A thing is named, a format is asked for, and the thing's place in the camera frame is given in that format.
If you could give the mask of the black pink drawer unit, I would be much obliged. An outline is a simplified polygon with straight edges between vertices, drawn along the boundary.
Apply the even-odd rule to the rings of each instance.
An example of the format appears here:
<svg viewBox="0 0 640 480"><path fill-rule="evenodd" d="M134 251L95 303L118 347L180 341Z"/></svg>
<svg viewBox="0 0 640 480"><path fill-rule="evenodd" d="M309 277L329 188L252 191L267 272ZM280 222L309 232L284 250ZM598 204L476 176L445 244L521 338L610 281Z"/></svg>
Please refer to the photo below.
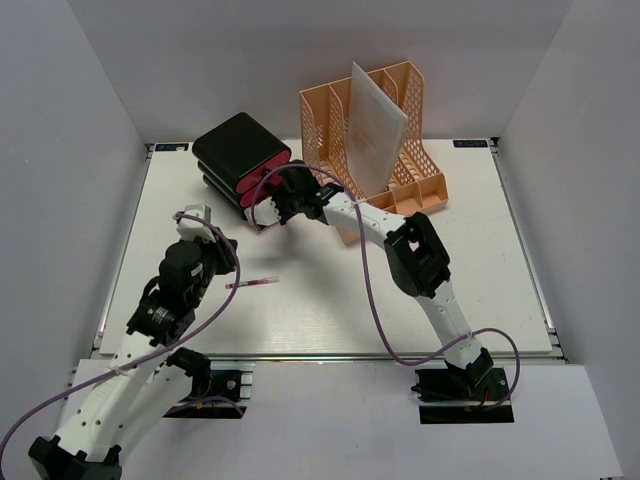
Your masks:
<svg viewBox="0 0 640 480"><path fill-rule="evenodd" d="M224 197L242 220L258 183L291 160L291 149L246 112L197 138L192 145L207 186Z"/></svg>

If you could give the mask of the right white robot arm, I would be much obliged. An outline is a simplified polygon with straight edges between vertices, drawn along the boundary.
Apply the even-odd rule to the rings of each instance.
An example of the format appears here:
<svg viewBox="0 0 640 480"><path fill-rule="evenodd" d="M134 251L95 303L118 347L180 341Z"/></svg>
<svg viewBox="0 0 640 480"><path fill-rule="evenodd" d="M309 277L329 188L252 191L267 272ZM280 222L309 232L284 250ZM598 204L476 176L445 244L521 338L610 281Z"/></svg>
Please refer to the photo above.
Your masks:
<svg viewBox="0 0 640 480"><path fill-rule="evenodd" d="M275 170L282 185L270 200L284 224L297 214L332 227L358 232L381 248L391 277L404 294L414 298L445 348L444 360L453 390L472 399L488 385L493 359L474 336L457 301L450 257L429 218L423 213L403 216L357 201L338 181L320 184L313 168L294 161Z"/></svg>

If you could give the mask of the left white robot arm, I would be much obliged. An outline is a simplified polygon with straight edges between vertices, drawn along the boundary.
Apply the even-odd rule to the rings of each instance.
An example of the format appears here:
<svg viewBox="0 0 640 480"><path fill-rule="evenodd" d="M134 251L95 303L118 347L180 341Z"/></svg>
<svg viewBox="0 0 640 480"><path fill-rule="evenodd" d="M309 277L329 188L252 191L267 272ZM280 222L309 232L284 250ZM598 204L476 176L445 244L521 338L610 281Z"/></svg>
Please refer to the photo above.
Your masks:
<svg viewBox="0 0 640 480"><path fill-rule="evenodd" d="M143 289L117 353L82 405L28 456L43 479L119 479L144 436L178 401L211 387L210 362L182 335L216 275L237 268L237 243L219 236L170 245Z"/></svg>

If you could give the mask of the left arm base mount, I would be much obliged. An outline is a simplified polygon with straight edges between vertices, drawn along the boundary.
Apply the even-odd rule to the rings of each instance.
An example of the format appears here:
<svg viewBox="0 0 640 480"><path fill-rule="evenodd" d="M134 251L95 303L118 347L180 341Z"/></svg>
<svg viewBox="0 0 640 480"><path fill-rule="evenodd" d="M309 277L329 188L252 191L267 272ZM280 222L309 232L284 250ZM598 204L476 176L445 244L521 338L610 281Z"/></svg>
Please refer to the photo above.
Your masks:
<svg viewBox="0 0 640 480"><path fill-rule="evenodd" d="M251 397L252 370L233 362L216 363L203 354L180 348L155 370L159 393L169 389L182 397L169 406L164 418L241 419Z"/></svg>

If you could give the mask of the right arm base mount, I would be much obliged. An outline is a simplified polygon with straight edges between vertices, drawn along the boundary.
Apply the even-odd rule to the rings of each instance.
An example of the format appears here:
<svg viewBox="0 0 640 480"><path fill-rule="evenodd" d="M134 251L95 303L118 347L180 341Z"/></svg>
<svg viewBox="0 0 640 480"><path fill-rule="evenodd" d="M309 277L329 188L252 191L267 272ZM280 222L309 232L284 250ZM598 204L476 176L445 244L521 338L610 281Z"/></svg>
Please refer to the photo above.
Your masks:
<svg viewBox="0 0 640 480"><path fill-rule="evenodd" d="M515 421L503 368L494 367L475 390L447 369L419 369L411 391L418 400L421 425L511 424Z"/></svg>

